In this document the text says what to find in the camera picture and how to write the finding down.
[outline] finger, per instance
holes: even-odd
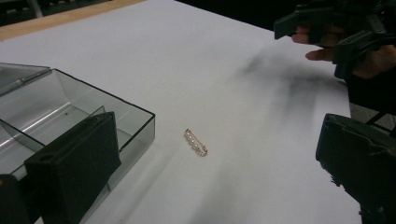
[[[308,44],[309,42],[308,42],[308,39],[309,39],[309,36],[308,35],[300,35],[300,34],[297,34],[297,35],[292,35],[291,36],[291,40],[294,42],[294,43],[298,43],[298,44]]]
[[[309,27],[306,26],[297,26],[296,34],[309,34]]]
[[[379,75],[380,72],[374,69],[372,66],[367,66],[366,63],[357,63],[352,73],[357,77],[370,79]]]
[[[383,45],[377,52],[384,56],[392,56],[393,59],[396,57],[396,48],[393,45]]]
[[[334,55],[334,49],[318,49],[310,51],[305,54],[306,59],[311,61],[332,61]]]
[[[327,25],[325,28],[325,31],[328,33],[333,33],[333,34],[338,34],[338,35],[343,35],[344,34],[344,29],[334,26],[332,24]]]
[[[319,45],[322,47],[334,47],[340,40],[340,35],[334,33],[327,33],[320,39]]]

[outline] table surface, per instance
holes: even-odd
[[[58,68],[156,114],[156,139],[87,223],[360,223],[315,160],[347,88],[315,47],[170,0],[0,42],[3,63]],[[208,155],[184,139],[193,130]]]

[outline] transparent plastic box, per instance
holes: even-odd
[[[23,178],[26,159],[105,111],[115,113],[121,166],[81,223],[149,148],[155,115],[57,69],[0,63],[0,174]]]

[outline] dark background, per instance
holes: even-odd
[[[307,0],[275,0],[270,2],[254,0],[177,1],[267,30],[274,30],[274,21],[292,13],[298,4],[309,2]]]

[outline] small metal object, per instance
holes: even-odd
[[[207,155],[207,148],[200,140],[198,140],[197,136],[190,130],[187,129],[184,132],[184,137],[189,142],[191,148],[200,156],[204,157]]]

